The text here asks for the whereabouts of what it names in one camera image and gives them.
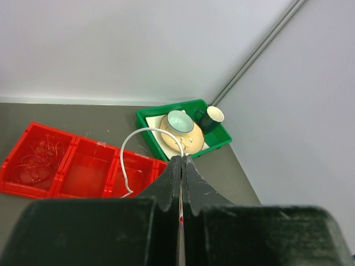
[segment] gray table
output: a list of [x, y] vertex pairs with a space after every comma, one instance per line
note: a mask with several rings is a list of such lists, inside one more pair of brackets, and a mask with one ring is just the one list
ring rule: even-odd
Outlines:
[[[31, 121], [120, 147], [136, 129], [135, 112], [141, 106], [0, 104], [0, 162]], [[152, 157], [141, 135], [128, 150]], [[235, 204], [260, 204], [229, 145], [194, 159], [201, 176]], [[0, 193], [0, 252], [23, 209], [32, 199]]]

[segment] green plastic bin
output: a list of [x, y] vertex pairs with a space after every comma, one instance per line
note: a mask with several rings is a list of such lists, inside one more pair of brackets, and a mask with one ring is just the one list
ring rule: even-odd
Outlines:
[[[186, 101], [183, 103], [177, 104], [168, 104], [158, 107], [150, 107], [145, 109], [140, 109], [136, 112], [137, 121], [136, 126], [141, 129], [143, 127], [148, 127], [148, 124], [145, 120], [146, 117], [165, 115], [173, 110], [185, 110], [186, 113], [196, 122], [195, 113], [197, 110], [206, 110], [208, 104], [203, 99]], [[150, 131], [144, 131], [141, 133], [146, 143], [148, 144], [151, 152], [154, 157], [163, 161], [168, 161], [168, 158], [165, 156], [163, 150], [160, 148], [159, 144], [156, 142], [153, 134]], [[208, 144], [209, 148], [203, 151], [200, 151], [196, 154], [191, 155], [192, 158], [200, 157], [202, 154], [205, 154], [214, 149], [219, 149], [223, 145], [226, 145], [232, 141], [231, 136], [228, 134], [227, 130], [219, 125], [214, 131], [205, 135], [205, 142]]]

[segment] gray wall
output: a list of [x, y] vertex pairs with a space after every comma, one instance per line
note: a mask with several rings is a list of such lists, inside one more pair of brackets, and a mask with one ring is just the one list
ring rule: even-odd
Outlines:
[[263, 204], [315, 204], [355, 252], [355, 1], [312, 0], [219, 107]]
[[209, 101], [291, 2], [0, 0], [0, 101]]

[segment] bowl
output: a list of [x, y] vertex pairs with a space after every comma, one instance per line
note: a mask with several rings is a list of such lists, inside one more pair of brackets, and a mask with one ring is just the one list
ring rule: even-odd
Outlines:
[[186, 135], [194, 129], [194, 122], [187, 113], [174, 110], [168, 113], [168, 128], [174, 135]]

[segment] white cable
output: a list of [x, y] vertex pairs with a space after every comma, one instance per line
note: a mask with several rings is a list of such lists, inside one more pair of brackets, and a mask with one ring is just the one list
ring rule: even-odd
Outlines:
[[122, 173], [123, 173], [123, 177], [124, 177], [124, 182], [125, 182], [125, 185], [126, 185], [126, 189], [128, 190], [128, 193], [123, 195], [121, 198], [124, 198], [124, 197], [127, 197], [128, 195], [132, 194], [133, 193], [133, 190], [131, 190], [128, 186], [128, 178], [127, 178], [127, 174], [126, 174], [126, 170], [124, 168], [124, 164], [123, 164], [123, 151], [124, 151], [124, 146], [126, 145], [126, 143], [128, 142], [128, 140], [134, 136], [135, 134], [139, 133], [139, 132], [142, 132], [142, 131], [157, 131], [157, 132], [160, 132], [160, 133], [164, 133], [164, 134], [167, 134], [168, 136], [172, 137], [177, 146], [179, 147], [179, 150], [180, 150], [180, 155], [181, 157], [184, 156], [184, 149], [182, 148], [182, 145], [181, 143], [179, 142], [179, 140], [170, 132], [166, 131], [166, 130], [163, 130], [163, 129], [156, 129], [154, 127], [144, 127], [142, 129], [138, 129], [136, 131], [133, 131], [131, 134], [128, 135], [128, 137], [126, 137], [126, 139], [123, 141], [122, 143], [122, 147], [121, 147], [121, 152], [120, 152], [120, 162], [121, 162], [121, 168], [122, 168]]

